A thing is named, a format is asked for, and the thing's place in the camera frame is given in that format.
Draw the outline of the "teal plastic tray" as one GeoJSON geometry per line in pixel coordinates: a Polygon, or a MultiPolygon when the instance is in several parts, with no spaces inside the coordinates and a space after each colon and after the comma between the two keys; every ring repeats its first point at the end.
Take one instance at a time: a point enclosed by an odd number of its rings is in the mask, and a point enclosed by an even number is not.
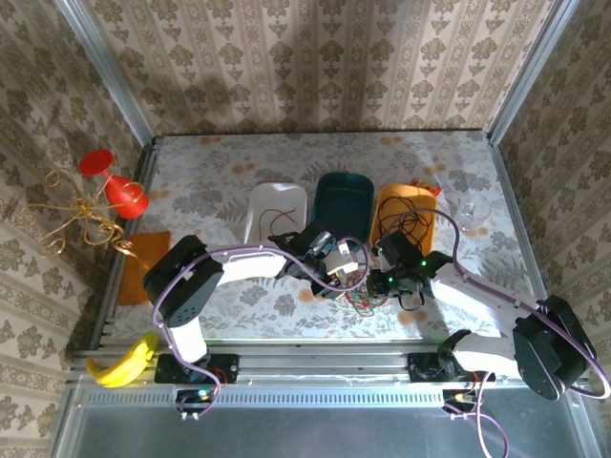
{"type": "Polygon", "coordinates": [[[374,186],[365,176],[332,172],[317,183],[312,220],[318,220],[336,239],[350,236],[365,243],[373,214],[374,186]]]}

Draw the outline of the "white plastic tray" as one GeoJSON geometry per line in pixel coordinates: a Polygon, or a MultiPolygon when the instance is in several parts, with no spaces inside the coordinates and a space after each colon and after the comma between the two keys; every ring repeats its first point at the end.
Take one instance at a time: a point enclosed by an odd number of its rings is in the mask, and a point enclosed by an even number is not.
{"type": "Polygon", "coordinates": [[[306,190],[294,183],[262,183],[248,201],[244,244],[268,241],[269,236],[301,233],[306,228],[306,190]]]}

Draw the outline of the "orange plastic tray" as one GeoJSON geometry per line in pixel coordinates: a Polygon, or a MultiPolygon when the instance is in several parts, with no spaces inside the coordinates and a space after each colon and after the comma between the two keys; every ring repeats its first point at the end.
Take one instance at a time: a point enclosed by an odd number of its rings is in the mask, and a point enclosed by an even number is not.
{"type": "Polygon", "coordinates": [[[425,188],[391,183],[379,194],[373,211],[369,245],[383,236],[403,233],[423,255],[432,250],[435,229],[436,196],[425,188]]]}

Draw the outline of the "controller board with LED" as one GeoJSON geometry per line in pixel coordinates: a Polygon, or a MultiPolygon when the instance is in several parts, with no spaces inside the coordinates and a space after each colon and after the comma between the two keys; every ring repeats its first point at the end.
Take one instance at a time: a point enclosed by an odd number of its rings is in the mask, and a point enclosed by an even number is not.
{"type": "Polygon", "coordinates": [[[214,392],[205,388],[179,390],[175,409],[182,421],[197,421],[209,409],[214,399],[214,392]]]}
{"type": "Polygon", "coordinates": [[[471,416],[475,414],[476,390],[446,390],[442,391],[443,410],[449,414],[471,416]]]}

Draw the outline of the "grey metal sheet panel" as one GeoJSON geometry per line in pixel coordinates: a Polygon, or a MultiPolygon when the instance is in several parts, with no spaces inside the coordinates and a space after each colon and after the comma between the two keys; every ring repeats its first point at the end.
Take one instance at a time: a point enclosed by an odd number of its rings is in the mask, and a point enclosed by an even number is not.
{"type": "Polygon", "coordinates": [[[480,417],[438,388],[230,386],[205,410],[169,386],[80,385],[50,458],[611,458],[595,406],[489,385],[480,417]],[[188,418],[189,410],[195,412],[188,418]]]}

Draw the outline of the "orange flat board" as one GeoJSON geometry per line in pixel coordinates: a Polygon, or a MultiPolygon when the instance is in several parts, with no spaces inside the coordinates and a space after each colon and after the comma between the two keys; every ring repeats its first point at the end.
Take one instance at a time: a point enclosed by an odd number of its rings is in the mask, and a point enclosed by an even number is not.
{"type": "Polygon", "coordinates": [[[124,262],[120,287],[117,293],[117,304],[136,305],[149,302],[143,287],[144,276],[163,257],[171,247],[171,233],[168,231],[134,234],[130,237],[137,255],[127,257],[124,262]]]}

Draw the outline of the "red plastic goblet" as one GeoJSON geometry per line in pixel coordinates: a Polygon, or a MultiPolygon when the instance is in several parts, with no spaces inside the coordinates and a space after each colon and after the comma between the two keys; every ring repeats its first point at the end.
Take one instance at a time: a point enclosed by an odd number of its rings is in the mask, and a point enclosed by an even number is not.
{"type": "Polygon", "coordinates": [[[124,219],[137,219],[148,209],[150,199],[139,182],[110,171],[114,162],[115,156],[110,150],[96,149],[80,159],[78,170],[84,177],[103,176],[100,194],[106,197],[108,208],[124,219]]]}

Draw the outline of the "yellow toy banana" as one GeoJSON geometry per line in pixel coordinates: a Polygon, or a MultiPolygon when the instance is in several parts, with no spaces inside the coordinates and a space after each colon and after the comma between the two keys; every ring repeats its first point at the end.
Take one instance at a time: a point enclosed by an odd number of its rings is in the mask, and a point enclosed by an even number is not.
{"type": "Polygon", "coordinates": [[[95,359],[88,358],[86,368],[97,384],[107,388],[123,387],[133,382],[147,368],[157,348],[158,336],[148,332],[115,365],[101,367],[95,359]]]}

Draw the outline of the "aluminium extrusion frame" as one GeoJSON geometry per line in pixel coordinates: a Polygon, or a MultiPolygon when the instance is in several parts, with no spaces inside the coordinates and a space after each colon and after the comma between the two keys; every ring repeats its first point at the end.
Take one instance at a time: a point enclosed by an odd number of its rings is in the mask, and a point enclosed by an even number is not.
{"type": "MultiPolygon", "coordinates": [[[[155,134],[149,126],[143,111],[139,108],[136,96],[133,91],[128,88],[125,77],[123,77],[118,68],[115,59],[111,57],[109,48],[103,43],[101,32],[97,29],[93,17],[87,11],[84,0],[57,0],[61,12],[66,17],[70,27],[73,29],[78,40],[85,49],[85,53],[92,60],[100,77],[110,91],[110,94],[125,117],[131,131],[135,134],[137,140],[143,145],[143,150],[137,166],[136,177],[145,187],[149,189],[152,182],[152,173],[155,158],[151,156],[151,151],[156,144],[155,134]]],[[[534,255],[530,247],[525,241],[525,229],[519,228],[519,243],[524,252],[527,268],[529,273],[535,275],[534,255]]],[[[105,319],[107,312],[114,307],[115,299],[118,293],[118,287],[123,272],[126,257],[120,254],[114,255],[112,263],[111,277],[109,286],[107,287],[102,301],[102,312],[97,319],[95,325],[94,337],[92,344],[97,344],[101,336],[102,319],[105,319]]],[[[501,353],[510,349],[510,342],[507,338],[484,338],[472,334],[466,338],[465,343],[460,343],[456,349],[455,356],[469,356],[464,359],[464,363],[478,363],[484,372],[491,371],[497,377],[498,383],[509,383],[509,379],[516,379],[521,382],[517,373],[517,365],[514,357],[511,354],[501,353]],[[457,350],[491,350],[485,353],[473,353],[467,355],[460,354],[457,350]]],[[[359,350],[358,343],[342,342],[284,342],[273,343],[262,342],[254,343],[255,346],[247,347],[247,350],[255,350],[255,356],[265,357],[265,362],[276,364],[271,366],[272,374],[279,374],[281,377],[289,377],[288,374],[304,373],[312,377],[323,377],[324,373],[331,374],[335,370],[332,366],[322,366],[322,363],[338,363],[340,356],[342,358],[354,357],[355,355],[340,355],[339,350],[344,348],[348,350],[359,350]]]]}

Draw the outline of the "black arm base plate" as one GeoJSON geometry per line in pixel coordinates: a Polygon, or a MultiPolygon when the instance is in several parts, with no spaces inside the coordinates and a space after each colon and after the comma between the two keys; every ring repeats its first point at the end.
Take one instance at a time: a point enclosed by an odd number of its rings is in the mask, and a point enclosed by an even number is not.
{"type": "MultiPolygon", "coordinates": [[[[208,354],[194,363],[213,373],[225,384],[235,384],[239,373],[240,358],[236,354],[208,354]]],[[[198,371],[182,365],[173,355],[162,354],[158,358],[154,381],[163,385],[212,385],[214,382],[198,371]]]]}
{"type": "Polygon", "coordinates": [[[478,377],[477,372],[465,370],[450,354],[410,353],[407,369],[413,383],[474,382],[478,377]]]}

